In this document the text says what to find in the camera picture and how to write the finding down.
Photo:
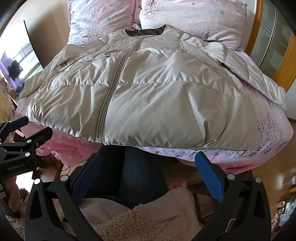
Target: pink cushion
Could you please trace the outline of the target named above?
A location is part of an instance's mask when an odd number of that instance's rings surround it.
[[[140,0],[67,0],[67,3],[68,44],[86,44],[123,28],[137,28],[139,24]]]
[[[142,0],[143,29],[164,24],[205,41],[237,48],[246,25],[247,4],[237,0]]]

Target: jacket zipper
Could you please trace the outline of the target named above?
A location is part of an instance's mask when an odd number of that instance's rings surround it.
[[[95,59],[92,59],[92,60],[86,60],[86,61],[81,61],[81,62],[79,62],[79,63],[77,63],[77,61],[79,61],[79,60],[77,60],[75,63],[73,63],[73,64],[68,64],[67,66],[65,66],[64,68],[62,68],[60,71],[59,71],[59,73],[60,72],[62,72],[63,70],[65,70],[65,69],[67,69],[67,68],[69,68],[69,69],[71,69],[73,66],[75,66],[75,65],[77,65],[77,64],[82,64],[82,63],[92,63],[92,62],[95,62],[95,61],[97,61],[97,60],[100,60],[100,59],[104,59],[104,58],[109,58],[110,56],[103,56],[103,57],[99,57],[99,58],[95,58]]]
[[[108,107],[109,107],[109,104],[110,104],[110,101],[111,101],[111,98],[116,90],[116,87],[117,87],[117,83],[118,83],[118,80],[119,80],[119,77],[121,75],[121,72],[123,70],[123,67],[128,59],[128,57],[131,55],[132,53],[125,53],[118,65],[118,68],[116,70],[116,74],[114,76],[114,79],[111,83],[111,86],[110,86],[110,92],[108,93],[108,96],[106,98],[106,102],[104,104],[104,107],[103,107],[103,110],[102,110],[102,114],[101,114],[101,118],[100,118],[100,121],[99,121],[99,125],[98,125],[98,134],[99,134],[99,137],[97,138],[97,142],[101,142],[102,143],[102,138],[103,138],[103,132],[104,132],[104,126],[105,126],[105,120],[106,120],[106,115],[107,115],[107,110],[108,110]]]
[[[144,40],[144,37],[141,37],[140,40],[139,40],[139,42],[136,45],[136,50],[135,51],[138,51],[140,49],[143,40]]]

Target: wall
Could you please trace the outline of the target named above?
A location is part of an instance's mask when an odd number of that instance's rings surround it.
[[[27,0],[0,37],[0,56],[10,33],[23,20],[36,54],[46,66],[68,42],[70,27],[66,0]]]
[[[241,0],[242,2],[246,2],[248,4],[247,6],[247,23],[246,27],[244,29],[244,33],[242,36],[242,41],[240,44],[240,47],[242,47],[244,50],[246,50],[246,47],[249,42],[249,38],[252,32],[255,13],[256,13],[256,6],[257,6],[257,0]]]
[[[296,120],[296,79],[287,92],[288,96],[288,110],[286,116]]]

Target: blue gripper pad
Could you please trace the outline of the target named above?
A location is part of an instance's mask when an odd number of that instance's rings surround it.
[[[72,200],[74,203],[82,200],[100,169],[101,159],[98,154],[92,154],[89,161],[81,167],[81,173],[72,184]]]
[[[195,166],[200,173],[204,183],[211,193],[212,198],[218,200],[220,203],[224,198],[224,186],[220,178],[216,175],[211,167],[213,164],[209,161],[206,155],[200,151],[195,155]]]

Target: sherpa fabric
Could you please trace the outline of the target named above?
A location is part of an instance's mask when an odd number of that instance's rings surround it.
[[[6,216],[14,230],[24,239],[25,211],[29,195],[21,200],[21,218]],[[60,220],[65,217],[60,203],[53,199]],[[104,241],[187,241],[188,232],[184,220],[180,216],[171,219],[165,228],[154,225],[147,210],[139,205],[133,210],[120,214],[103,224],[94,227]]]

